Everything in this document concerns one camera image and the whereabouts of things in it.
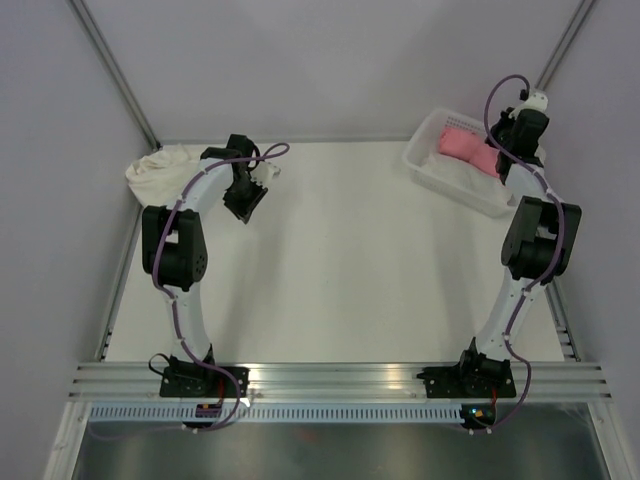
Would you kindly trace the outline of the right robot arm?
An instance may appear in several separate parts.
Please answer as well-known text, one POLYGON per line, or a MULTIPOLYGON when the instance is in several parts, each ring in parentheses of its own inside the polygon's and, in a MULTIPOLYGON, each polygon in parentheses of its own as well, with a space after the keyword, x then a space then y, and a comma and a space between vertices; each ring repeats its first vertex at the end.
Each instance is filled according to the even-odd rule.
POLYGON ((508 109, 488 135, 499 147, 500 180, 517 201, 501 248, 503 282, 474 338, 477 352, 490 361, 513 357, 512 344, 531 305, 568 266, 581 220, 581 208, 561 200, 545 178, 537 150, 548 124, 546 114, 532 107, 508 109))

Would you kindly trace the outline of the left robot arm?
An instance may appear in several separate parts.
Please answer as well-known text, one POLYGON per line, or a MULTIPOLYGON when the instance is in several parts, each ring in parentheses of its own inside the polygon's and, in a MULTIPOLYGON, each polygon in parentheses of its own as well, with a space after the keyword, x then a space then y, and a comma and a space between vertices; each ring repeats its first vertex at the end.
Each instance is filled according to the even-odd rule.
POLYGON ((236 219, 248 223, 268 192, 254 177, 263 167, 271 165, 254 141, 233 134, 225 147, 202 152, 198 169, 173 201, 143 210, 143 269, 166 299, 177 342, 172 355, 194 362, 186 368, 183 383, 198 396, 209 395, 218 384, 202 312, 201 281, 208 267, 202 220, 222 202, 236 219))

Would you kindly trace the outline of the pink t-shirt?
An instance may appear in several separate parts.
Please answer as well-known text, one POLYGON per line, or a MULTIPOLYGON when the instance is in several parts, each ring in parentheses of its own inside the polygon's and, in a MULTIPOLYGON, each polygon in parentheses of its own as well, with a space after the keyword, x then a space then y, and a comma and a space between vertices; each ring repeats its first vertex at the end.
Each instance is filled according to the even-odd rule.
POLYGON ((438 152, 466 162, 484 174, 498 178, 499 151, 473 132, 445 127, 439 136, 438 152))

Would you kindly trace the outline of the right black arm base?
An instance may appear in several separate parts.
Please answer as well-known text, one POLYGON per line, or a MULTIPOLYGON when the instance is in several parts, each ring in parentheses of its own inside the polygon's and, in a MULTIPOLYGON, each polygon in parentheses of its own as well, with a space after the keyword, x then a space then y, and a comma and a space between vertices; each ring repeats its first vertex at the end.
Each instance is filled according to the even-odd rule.
POLYGON ((516 388, 509 360, 495 360, 478 350, 471 340, 457 363, 424 367, 416 378, 432 399, 515 398, 516 388))

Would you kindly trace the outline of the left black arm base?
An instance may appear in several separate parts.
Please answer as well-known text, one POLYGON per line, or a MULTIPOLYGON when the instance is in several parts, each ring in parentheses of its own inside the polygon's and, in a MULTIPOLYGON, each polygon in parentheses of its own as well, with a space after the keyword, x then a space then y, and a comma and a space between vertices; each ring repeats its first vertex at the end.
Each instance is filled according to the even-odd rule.
POLYGON ((159 395, 163 398, 235 398, 237 391, 225 374, 195 363, 157 353, 147 363, 161 377, 159 395))

